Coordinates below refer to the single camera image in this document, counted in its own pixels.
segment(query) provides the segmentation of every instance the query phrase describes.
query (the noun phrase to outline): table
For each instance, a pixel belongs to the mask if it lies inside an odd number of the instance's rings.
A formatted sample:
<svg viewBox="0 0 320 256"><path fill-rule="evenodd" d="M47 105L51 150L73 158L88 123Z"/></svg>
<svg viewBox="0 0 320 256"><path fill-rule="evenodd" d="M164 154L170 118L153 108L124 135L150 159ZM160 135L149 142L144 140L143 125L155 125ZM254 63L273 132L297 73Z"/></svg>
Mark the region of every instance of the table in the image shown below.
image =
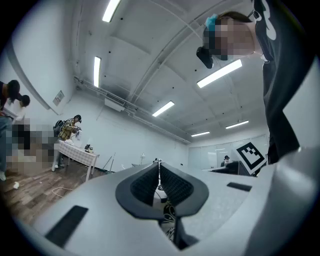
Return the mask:
<svg viewBox="0 0 320 256"><path fill-rule="evenodd" d="M59 151L68 157L68 164L67 165L69 165L70 158L71 158L81 164L88 166L88 171L86 173L86 178L85 178L85 181L87 182L89 180L91 167L92 167L91 175L93 175L94 171L95 171L95 165L96 165L97 158L100 155L88 153L83 148L69 145L62 140L58 140L58 141L59 141L59 144L57 144L57 143L54 144L55 156L56 156L56 153ZM54 172L54 170L55 170L55 161L53 161L53 163L52 163L52 171Z"/></svg>

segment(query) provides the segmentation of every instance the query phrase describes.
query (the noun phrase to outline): black slot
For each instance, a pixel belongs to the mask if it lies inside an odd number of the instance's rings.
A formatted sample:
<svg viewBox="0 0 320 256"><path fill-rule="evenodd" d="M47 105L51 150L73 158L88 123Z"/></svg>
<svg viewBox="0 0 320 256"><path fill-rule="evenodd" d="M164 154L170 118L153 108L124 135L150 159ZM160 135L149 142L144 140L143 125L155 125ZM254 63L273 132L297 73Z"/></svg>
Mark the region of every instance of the black slot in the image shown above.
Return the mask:
<svg viewBox="0 0 320 256"><path fill-rule="evenodd" d="M249 192L252 188L252 186L249 185L244 185L244 184L239 184L239 183L235 183L235 182L230 182L228 185L226 185L227 187L230 188L234 188L237 190L243 190L243 191L247 191Z"/></svg>
<svg viewBox="0 0 320 256"><path fill-rule="evenodd" d="M53 226L45 238L63 248L87 211L88 208L75 205Z"/></svg>

